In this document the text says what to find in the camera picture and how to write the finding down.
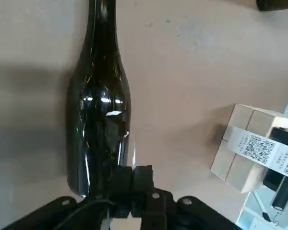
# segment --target screw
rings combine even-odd
[[[185,205],[190,205],[190,204],[192,204],[192,201],[191,201],[190,199],[188,199],[188,198],[184,198],[184,199],[182,200],[182,202],[183,202]]]
[[[153,193],[152,198],[153,199],[159,199],[160,195],[158,193]]]
[[[97,196],[95,196],[96,199],[101,199],[102,198],[102,194],[98,194]]]

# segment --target wooden block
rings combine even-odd
[[[219,149],[217,150],[214,163],[212,164],[211,171],[224,181],[234,157],[235,153],[227,149],[227,141],[222,140]]]
[[[261,108],[255,108],[246,130],[269,137],[272,128],[288,128],[288,117],[283,114]],[[235,155],[225,181],[241,193],[257,189],[262,185],[267,169],[247,158]]]
[[[225,180],[228,171],[230,169],[231,163],[234,160],[235,153],[229,151],[226,148],[226,138],[230,135],[230,127],[238,127],[245,129],[248,125],[249,119],[252,115],[253,109],[249,106],[244,106],[241,104],[236,104],[231,117],[228,122],[228,127],[224,133],[223,139],[219,146],[219,149],[216,153],[216,157],[211,167],[211,171],[220,177],[222,180]]]

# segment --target white label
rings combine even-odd
[[[232,127],[227,148],[267,168],[288,176],[288,146]]]

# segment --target tabletop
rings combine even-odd
[[[87,0],[0,0],[0,227],[63,195],[66,80]],[[283,112],[288,10],[252,0],[117,0],[137,164],[236,221],[245,194],[210,172],[234,103]]]

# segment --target wine bottle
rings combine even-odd
[[[66,108],[69,187],[80,196],[96,194],[114,169],[127,163],[131,100],[117,43],[115,0],[89,0]]]
[[[256,0],[260,11],[277,11],[288,9],[288,0]]]

